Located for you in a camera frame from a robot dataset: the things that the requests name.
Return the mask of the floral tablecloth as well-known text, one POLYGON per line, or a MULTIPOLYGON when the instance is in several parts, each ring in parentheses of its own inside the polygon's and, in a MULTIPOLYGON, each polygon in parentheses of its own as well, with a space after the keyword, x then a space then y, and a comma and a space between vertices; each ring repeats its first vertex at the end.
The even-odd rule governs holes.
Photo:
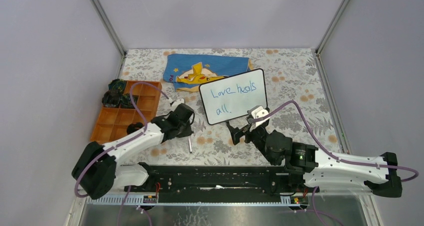
POLYGON ((252 69, 264 71, 267 102, 271 110, 282 103, 295 100, 301 108, 288 105, 272 116, 267 126, 291 137, 295 142, 315 144, 319 141, 327 150, 341 152, 339 136, 334 127, 327 96, 312 49, 130 49, 120 77, 131 81, 159 81, 165 96, 159 101, 157 114, 170 110, 167 97, 184 98, 195 110, 191 135, 150 147, 129 158, 124 164, 138 162, 167 165, 267 165, 266 159, 251 143, 234 145, 225 124, 207 124, 200 94, 177 92, 172 83, 163 80, 171 54, 201 54, 247 57, 252 69))

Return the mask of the right aluminium frame post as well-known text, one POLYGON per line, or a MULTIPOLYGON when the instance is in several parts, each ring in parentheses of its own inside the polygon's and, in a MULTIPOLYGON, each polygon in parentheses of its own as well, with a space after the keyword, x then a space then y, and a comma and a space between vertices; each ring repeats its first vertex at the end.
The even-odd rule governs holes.
POLYGON ((335 30, 336 26, 339 23, 339 20, 341 19, 344 11, 348 7, 351 0, 342 0, 341 4, 339 5, 334 17, 332 18, 329 27, 327 28, 324 36, 322 37, 319 45, 317 46, 315 52, 316 54, 321 54, 322 51, 325 49, 327 42, 329 41, 333 31, 335 30))

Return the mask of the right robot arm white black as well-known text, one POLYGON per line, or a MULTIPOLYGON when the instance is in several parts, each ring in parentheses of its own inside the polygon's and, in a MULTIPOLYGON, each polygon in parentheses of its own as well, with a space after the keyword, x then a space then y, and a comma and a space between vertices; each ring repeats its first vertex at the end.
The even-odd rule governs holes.
POLYGON ((273 166, 282 166, 288 173, 287 185, 299 192, 304 187, 330 189, 370 190, 374 195, 399 198, 402 195, 401 178, 397 175, 398 159, 395 153, 385 152, 377 157, 342 154, 327 155, 314 145, 294 142, 292 138, 274 130, 267 132, 267 123, 252 130, 250 125, 227 128, 233 144, 243 137, 273 166))

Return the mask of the dark green scrunchie top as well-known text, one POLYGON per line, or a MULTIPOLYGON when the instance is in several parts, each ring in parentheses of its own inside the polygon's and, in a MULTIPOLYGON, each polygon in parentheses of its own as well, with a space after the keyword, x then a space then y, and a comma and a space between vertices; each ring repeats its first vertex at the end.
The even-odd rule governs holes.
POLYGON ((123 79, 114 79, 108 84, 109 90, 119 91, 121 93, 124 92, 127 86, 127 81, 123 79))

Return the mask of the blue pikachu cloth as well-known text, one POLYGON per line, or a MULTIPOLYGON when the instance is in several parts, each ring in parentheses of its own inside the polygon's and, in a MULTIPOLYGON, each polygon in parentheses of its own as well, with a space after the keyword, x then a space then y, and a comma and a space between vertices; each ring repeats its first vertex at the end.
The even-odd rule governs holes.
POLYGON ((246 57, 171 54, 162 78, 172 83, 176 91, 197 92, 201 84, 251 69, 250 59, 246 57))

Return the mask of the aluminium frame post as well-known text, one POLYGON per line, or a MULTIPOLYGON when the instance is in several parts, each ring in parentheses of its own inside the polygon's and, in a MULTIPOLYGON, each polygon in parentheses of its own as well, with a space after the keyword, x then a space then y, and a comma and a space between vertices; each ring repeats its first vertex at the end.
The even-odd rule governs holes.
POLYGON ((104 10, 100 0, 90 0, 94 10, 96 11, 101 23, 103 24, 107 34, 109 35, 110 39, 112 40, 114 46, 116 47, 119 54, 124 57, 126 55, 126 50, 117 35, 111 21, 109 20, 106 11, 104 10))
POLYGON ((339 5, 334 17, 332 18, 329 27, 327 28, 324 36, 322 37, 319 45, 317 46, 315 52, 316 54, 321 54, 322 51, 325 49, 327 42, 329 41, 333 31, 335 30, 336 26, 339 23, 339 20, 341 19, 344 11, 348 7, 351 0, 342 0, 341 4, 339 5))

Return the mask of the dark green scrunchie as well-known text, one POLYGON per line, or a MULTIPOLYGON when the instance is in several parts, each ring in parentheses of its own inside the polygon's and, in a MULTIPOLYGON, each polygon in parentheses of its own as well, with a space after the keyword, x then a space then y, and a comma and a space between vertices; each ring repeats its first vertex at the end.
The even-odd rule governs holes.
POLYGON ((121 93, 124 92, 127 86, 127 81, 123 79, 114 79, 108 84, 109 90, 119 91, 121 93))
POLYGON ((138 101, 138 96, 133 95, 132 98, 133 102, 129 93, 123 94, 120 98, 120 107, 125 109, 134 109, 138 101))

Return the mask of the left aluminium frame post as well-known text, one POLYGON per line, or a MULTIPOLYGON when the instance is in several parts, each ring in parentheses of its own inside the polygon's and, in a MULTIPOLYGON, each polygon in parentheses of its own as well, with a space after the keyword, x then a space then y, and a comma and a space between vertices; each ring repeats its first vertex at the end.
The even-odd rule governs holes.
POLYGON ((96 11, 101 23, 103 24, 107 34, 109 35, 110 39, 112 40, 114 46, 116 47, 119 54, 124 57, 126 55, 126 50, 117 35, 111 21, 109 20, 106 11, 104 10, 100 0, 90 0, 94 10, 96 11))

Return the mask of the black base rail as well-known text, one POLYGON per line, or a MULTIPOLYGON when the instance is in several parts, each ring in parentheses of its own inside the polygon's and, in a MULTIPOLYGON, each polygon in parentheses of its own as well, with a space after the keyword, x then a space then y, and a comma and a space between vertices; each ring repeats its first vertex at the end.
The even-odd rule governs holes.
POLYGON ((285 172, 280 166, 167 166, 147 165, 147 180, 125 191, 157 192, 159 195, 186 193, 195 200, 206 192, 294 195, 311 193, 303 175, 285 172))

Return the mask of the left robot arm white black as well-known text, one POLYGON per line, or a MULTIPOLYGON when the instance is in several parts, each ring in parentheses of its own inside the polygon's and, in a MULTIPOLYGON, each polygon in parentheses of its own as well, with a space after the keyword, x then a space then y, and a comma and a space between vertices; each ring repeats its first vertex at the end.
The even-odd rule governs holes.
POLYGON ((150 191, 155 185, 154 176, 139 164, 124 163, 150 147, 190 136, 194 117, 194 110, 180 103, 168 114, 153 118, 146 126, 121 139, 105 144, 90 142, 71 172, 76 180, 75 195, 99 199, 112 189, 126 186, 150 191))

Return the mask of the dark green scrunchie right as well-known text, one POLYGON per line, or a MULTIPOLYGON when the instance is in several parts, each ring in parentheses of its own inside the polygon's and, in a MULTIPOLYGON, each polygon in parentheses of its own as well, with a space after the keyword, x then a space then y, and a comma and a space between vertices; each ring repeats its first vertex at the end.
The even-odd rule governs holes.
POLYGON ((132 98, 133 102, 129 93, 123 94, 120 98, 120 107, 125 109, 134 109, 138 101, 138 96, 133 95, 132 98))

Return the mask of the orange compartment tray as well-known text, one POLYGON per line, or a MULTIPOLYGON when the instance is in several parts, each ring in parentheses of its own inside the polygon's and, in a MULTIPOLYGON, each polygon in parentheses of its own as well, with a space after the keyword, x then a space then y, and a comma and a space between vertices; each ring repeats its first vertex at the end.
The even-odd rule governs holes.
POLYGON ((147 86, 137 81, 127 81, 122 95, 129 93, 132 102, 134 102, 133 95, 138 96, 134 109, 121 108, 120 105, 118 108, 106 108, 102 105, 90 141, 100 144, 115 141, 140 129, 144 124, 142 116, 147 122, 151 121, 158 110, 162 85, 160 82, 152 81, 149 84, 150 86, 147 86))

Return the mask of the white marker pen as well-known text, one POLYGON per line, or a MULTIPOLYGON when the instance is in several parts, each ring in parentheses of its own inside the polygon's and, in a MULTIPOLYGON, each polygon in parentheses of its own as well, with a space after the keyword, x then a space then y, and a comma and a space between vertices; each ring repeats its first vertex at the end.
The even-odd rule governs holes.
POLYGON ((192 147, 192 141, 191 138, 188 138, 188 148, 189 148, 189 153, 193 153, 193 147, 192 147))

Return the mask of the black framed whiteboard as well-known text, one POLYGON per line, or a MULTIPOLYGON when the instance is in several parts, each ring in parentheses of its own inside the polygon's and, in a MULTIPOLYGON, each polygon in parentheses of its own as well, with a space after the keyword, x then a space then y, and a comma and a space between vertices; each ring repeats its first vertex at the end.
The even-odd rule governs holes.
POLYGON ((263 69, 201 84, 199 93, 209 125, 248 115, 256 106, 268 106, 263 69))

